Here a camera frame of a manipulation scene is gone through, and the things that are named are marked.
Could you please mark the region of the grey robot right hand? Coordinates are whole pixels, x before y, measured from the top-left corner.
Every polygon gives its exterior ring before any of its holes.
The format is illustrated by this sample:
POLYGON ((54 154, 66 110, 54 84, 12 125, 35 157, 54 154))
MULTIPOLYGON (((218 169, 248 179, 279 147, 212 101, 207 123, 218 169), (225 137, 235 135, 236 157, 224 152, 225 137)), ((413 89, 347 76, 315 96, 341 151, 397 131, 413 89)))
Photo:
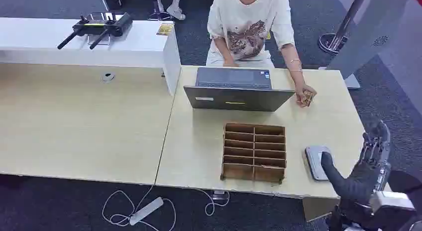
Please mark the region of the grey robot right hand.
POLYGON ((339 173, 330 153, 322 152, 320 163, 335 192, 343 200, 365 205, 372 194, 384 190, 390 176, 391 133, 387 125, 379 120, 362 136, 364 142, 359 159, 347 178, 339 173))

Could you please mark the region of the person's left hand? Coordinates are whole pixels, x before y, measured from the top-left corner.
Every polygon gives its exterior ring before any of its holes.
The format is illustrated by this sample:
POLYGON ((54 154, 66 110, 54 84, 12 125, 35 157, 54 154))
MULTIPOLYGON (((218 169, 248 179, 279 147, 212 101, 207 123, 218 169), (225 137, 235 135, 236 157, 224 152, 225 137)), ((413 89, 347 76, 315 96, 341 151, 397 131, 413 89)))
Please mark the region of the person's left hand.
POLYGON ((307 84, 296 85, 296 103, 300 107, 309 107, 316 95, 316 90, 311 86, 307 84))

